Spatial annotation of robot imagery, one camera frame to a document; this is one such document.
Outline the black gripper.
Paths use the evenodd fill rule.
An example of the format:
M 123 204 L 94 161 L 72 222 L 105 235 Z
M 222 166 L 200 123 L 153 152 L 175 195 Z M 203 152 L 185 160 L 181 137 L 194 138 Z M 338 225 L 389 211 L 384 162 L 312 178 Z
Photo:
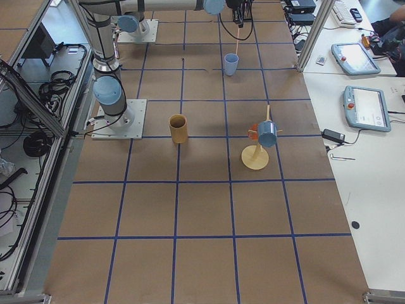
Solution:
M 244 19 L 252 18 L 252 0 L 226 0 L 226 4 L 232 10 L 234 24 L 239 28 L 244 26 Z

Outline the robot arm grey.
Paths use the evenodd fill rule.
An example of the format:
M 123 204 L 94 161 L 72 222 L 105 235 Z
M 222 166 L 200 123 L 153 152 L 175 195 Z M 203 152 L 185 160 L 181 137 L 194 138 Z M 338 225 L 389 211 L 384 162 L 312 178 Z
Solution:
M 224 7 L 232 10 L 232 20 L 243 27 L 251 14 L 251 1 L 79 1 L 85 14 L 93 50 L 96 81 L 93 93 L 104 111 L 104 119 L 113 128 L 128 127 L 135 120 L 129 108 L 120 76 L 120 64 L 115 54 L 111 18 L 118 17 L 124 32 L 141 36 L 146 11 L 201 11 L 219 15 Z

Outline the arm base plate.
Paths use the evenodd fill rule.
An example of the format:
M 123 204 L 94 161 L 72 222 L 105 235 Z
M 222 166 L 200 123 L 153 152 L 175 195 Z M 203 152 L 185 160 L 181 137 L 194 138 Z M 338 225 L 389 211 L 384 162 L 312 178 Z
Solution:
M 119 44 L 145 44 L 156 42 L 157 19 L 138 21 L 133 16 L 121 16 L 117 21 Z
M 90 135 L 95 140 L 142 139 L 146 116 L 146 99 L 127 99 L 127 109 L 115 123 L 113 117 L 96 120 L 96 131 Z

